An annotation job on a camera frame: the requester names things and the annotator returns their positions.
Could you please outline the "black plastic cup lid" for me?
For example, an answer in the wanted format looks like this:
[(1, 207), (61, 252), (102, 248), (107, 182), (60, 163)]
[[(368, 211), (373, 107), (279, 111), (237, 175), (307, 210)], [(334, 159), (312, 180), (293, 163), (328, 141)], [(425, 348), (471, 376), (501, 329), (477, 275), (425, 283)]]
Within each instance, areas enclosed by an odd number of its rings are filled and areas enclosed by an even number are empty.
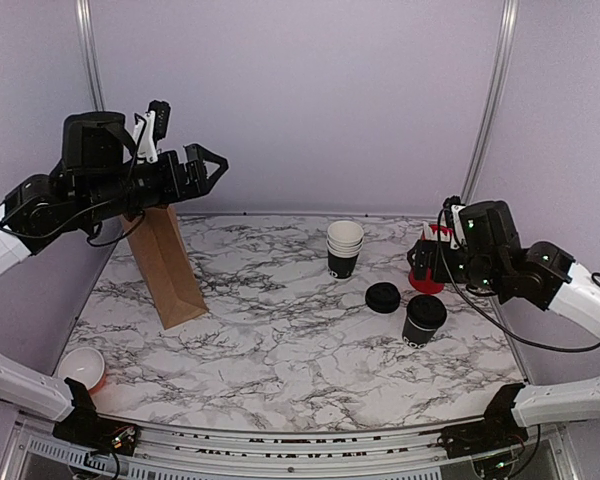
[(437, 330), (447, 319), (447, 309), (443, 302), (432, 295), (414, 296), (407, 304), (407, 318), (417, 327)]

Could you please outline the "single black paper cup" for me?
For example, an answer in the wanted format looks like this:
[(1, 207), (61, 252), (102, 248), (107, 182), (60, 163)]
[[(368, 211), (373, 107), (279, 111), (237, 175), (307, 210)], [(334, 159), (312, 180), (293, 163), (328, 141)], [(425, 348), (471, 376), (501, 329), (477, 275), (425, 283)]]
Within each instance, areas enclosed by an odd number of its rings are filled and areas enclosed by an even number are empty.
[(436, 332), (437, 328), (422, 327), (407, 318), (402, 329), (402, 340), (408, 347), (421, 350), (431, 341)]

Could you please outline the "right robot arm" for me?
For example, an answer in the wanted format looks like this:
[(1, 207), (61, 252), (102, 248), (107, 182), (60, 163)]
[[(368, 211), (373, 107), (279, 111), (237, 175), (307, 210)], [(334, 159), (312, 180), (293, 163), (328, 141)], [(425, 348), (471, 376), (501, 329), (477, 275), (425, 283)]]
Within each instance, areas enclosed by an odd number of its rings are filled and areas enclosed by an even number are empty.
[[(483, 319), (509, 339), (559, 354), (600, 348), (600, 272), (592, 272), (559, 246), (538, 241), (522, 245), (508, 204), (488, 200), (465, 204), (447, 198), (432, 223), (408, 252), (410, 283), (450, 286)], [(580, 326), (596, 341), (584, 347), (549, 345), (513, 333), (477, 304), (493, 298), (527, 301)], [(438, 442), (450, 458), (485, 453), (526, 441), (529, 428), (544, 424), (600, 420), (600, 376), (544, 386), (502, 386), (475, 421), (441, 430)]]

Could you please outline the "brown paper bag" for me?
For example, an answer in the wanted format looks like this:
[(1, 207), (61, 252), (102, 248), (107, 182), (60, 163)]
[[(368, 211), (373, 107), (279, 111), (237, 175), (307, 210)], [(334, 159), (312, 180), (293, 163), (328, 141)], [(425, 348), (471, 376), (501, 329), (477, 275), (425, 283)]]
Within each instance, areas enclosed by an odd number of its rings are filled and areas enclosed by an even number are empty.
[(208, 312), (173, 207), (150, 208), (144, 218), (120, 218), (164, 329)]

